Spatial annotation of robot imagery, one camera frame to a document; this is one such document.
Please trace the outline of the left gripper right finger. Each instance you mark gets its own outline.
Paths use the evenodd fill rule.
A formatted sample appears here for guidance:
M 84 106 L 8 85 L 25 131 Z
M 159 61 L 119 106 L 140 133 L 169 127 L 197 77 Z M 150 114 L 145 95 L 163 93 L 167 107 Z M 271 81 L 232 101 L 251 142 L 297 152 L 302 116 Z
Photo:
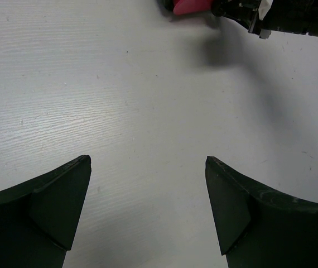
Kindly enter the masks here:
M 205 163 L 220 252 L 229 267 L 318 267 L 318 203 Z

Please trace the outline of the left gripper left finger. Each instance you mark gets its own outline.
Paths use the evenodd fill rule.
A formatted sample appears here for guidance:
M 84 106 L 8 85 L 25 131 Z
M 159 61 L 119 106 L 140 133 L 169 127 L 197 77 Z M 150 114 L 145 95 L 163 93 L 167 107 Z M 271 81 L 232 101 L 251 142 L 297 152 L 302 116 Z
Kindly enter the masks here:
M 91 176 L 91 158 L 0 191 L 0 267 L 62 267 Z

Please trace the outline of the black pink drawer organizer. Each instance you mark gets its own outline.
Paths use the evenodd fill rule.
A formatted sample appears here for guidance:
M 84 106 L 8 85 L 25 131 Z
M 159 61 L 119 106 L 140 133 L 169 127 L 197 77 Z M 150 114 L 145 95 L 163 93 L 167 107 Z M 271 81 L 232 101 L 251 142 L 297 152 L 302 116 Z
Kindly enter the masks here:
M 163 6 L 174 15 L 188 15 L 211 10 L 213 0 L 163 0 Z

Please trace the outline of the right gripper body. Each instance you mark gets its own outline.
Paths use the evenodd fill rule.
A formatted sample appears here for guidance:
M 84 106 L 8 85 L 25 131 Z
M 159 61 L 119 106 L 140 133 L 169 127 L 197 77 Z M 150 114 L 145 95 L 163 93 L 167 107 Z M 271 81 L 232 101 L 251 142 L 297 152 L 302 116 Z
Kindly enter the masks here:
M 261 39 L 272 31 L 318 37 L 318 0 L 214 1 L 211 12 L 239 23 Z

